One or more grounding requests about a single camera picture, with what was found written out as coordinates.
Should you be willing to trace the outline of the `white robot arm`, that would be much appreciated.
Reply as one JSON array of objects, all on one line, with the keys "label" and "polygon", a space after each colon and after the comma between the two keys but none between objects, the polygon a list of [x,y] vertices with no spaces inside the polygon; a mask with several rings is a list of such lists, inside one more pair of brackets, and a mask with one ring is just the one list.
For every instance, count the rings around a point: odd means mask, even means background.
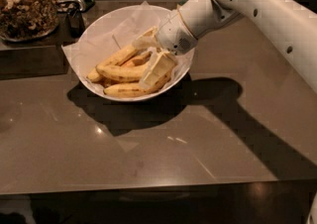
[{"label": "white robot arm", "polygon": [[317,91],[317,16],[293,0],[188,0],[133,45],[183,55],[207,33],[230,25],[240,15],[249,18]]}]

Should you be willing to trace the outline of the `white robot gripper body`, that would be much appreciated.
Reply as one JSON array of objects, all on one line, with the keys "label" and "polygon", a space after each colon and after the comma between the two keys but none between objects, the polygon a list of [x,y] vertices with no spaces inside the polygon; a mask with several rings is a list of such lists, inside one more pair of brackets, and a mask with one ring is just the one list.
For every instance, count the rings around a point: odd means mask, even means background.
[{"label": "white robot gripper body", "polygon": [[200,38],[231,19],[232,11],[216,0],[187,0],[160,21],[156,38],[163,48],[184,55],[197,46]]}]

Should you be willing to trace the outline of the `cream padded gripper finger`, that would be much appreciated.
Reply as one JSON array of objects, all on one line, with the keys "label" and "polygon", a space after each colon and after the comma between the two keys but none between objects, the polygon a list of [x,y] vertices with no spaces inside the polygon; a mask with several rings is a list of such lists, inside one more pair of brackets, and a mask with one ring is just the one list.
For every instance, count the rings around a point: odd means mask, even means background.
[{"label": "cream padded gripper finger", "polygon": [[176,65],[177,61],[170,52],[162,51],[151,56],[149,65],[139,81],[140,86],[144,89],[154,87],[168,72],[173,71]]},{"label": "cream padded gripper finger", "polygon": [[143,32],[140,36],[138,36],[133,42],[132,45],[141,50],[146,48],[157,48],[159,46],[159,42],[156,38],[156,33],[158,31],[157,26],[153,26]]}]

